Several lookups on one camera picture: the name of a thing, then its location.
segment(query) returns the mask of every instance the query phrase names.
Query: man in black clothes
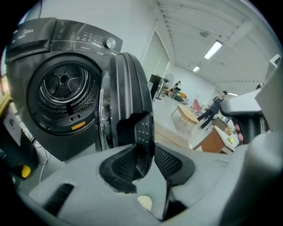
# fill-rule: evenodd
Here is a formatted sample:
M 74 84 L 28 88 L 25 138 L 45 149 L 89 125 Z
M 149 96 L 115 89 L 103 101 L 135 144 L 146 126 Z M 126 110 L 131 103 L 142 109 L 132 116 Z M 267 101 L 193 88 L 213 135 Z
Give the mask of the man in black clothes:
M 182 84 L 181 84 L 181 81 L 179 81 L 175 84 L 174 93 L 172 94 L 171 98 L 174 99 L 176 97 L 176 95 L 180 92 L 181 89 L 182 89 Z
M 226 99 L 227 91 L 223 91 L 221 93 L 221 96 L 215 97 L 213 99 L 212 104 L 209 105 L 207 111 L 202 114 L 200 117 L 198 117 L 198 120 L 201 121 L 203 118 L 208 117 L 208 119 L 203 123 L 199 129 L 205 128 L 209 122 L 213 119 L 214 115 L 219 114 L 220 112 L 220 105 L 221 103 Z

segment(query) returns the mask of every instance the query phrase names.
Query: black pants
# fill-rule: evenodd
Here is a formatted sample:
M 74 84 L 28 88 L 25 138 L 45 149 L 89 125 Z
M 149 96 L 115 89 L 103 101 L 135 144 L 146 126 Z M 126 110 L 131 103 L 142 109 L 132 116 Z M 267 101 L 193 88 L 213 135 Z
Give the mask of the black pants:
M 200 127 L 201 128 L 205 128 L 207 126 L 207 124 L 209 124 L 209 122 L 213 119 L 214 115 L 216 113 L 210 111 L 209 109 L 207 109 L 207 111 L 202 114 L 200 117 L 198 117 L 198 120 L 201 121 L 203 118 L 208 117 L 208 119 L 205 121 L 205 123 L 203 123 Z

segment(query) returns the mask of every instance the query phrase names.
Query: silver dial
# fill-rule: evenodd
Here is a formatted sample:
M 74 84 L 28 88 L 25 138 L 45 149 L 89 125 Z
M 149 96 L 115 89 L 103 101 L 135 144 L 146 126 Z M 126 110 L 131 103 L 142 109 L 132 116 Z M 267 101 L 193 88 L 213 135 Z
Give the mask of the silver dial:
M 108 38 L 105 40 L 105 45 L 109 49 L 114 49 L 116 46 L 116 41 L 114 38 Z

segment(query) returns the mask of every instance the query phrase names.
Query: pink chair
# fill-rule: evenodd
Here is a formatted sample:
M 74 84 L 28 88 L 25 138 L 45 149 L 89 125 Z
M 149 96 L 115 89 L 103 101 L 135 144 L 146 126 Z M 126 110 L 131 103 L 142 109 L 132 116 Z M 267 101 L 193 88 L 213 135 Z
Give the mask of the pink chair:
M 202 112 L 202 107 L 199 105 L 199 102 L 197 99 L 194 100 L 194 104 L 191 107 L 193 110 L 195 110 L 197 112 L 197 114 L 199 114 L 200 112 Z

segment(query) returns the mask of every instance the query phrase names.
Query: white tabletop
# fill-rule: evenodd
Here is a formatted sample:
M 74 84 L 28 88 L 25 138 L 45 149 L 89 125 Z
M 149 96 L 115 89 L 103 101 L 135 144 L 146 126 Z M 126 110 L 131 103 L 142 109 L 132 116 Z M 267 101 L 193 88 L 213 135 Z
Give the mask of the white tabletop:
M 219 136 L 221 137 L 221 139 L 224 142 L 225 146 L 227 147 L 227 148 L 224 148 L 223 151 L 226 152 L 226 153 L 230 152 L 229 154 L 231 154 L 232 151 L 235 151 L 235 146 L 228 142 L 228 138 L 230 138 L 230 136 L 228 136 L 226 133 L 224 133 L 217 126 L 214 126 L 214 128 L 217 131 L 217 133 L 219 134 Z

